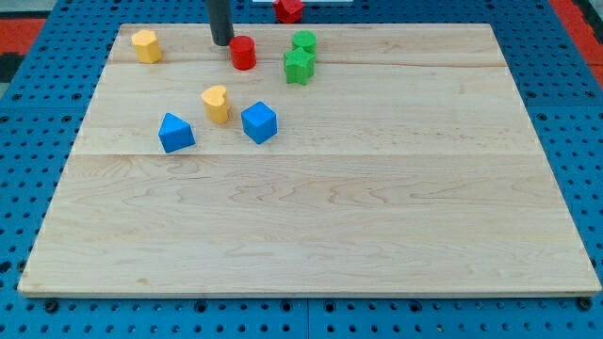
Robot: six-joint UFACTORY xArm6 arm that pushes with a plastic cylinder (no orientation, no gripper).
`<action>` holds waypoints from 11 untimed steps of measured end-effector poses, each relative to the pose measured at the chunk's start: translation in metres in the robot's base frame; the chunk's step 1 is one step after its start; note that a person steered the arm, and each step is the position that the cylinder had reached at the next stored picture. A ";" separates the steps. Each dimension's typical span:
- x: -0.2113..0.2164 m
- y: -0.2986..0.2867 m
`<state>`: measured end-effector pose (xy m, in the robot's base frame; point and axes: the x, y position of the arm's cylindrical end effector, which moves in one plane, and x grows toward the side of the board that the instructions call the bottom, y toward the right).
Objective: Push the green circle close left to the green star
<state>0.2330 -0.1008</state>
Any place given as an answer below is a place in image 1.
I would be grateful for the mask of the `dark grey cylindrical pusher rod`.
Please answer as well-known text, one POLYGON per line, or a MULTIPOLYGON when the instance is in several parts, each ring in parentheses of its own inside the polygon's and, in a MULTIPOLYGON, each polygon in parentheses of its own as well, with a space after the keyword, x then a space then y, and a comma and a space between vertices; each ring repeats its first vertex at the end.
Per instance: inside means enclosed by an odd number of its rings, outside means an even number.
POLYGON ((213 42, 227 46, 234 37, 230 0, 206 0, 209 25, 213 42))

